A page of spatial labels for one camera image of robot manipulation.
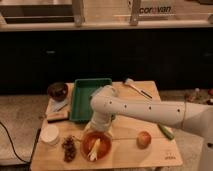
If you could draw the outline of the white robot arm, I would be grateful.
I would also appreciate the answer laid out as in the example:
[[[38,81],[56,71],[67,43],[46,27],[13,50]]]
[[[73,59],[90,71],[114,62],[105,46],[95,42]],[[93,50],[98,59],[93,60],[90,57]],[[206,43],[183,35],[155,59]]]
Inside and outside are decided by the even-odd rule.
[[[117,90],[106,85],[90,98],[93,130],[107,132],[111,116],[118,114],[138,120],[181,129],[203,138],[198,171],[213,171],[213,106],[177,101],[122,99]]]

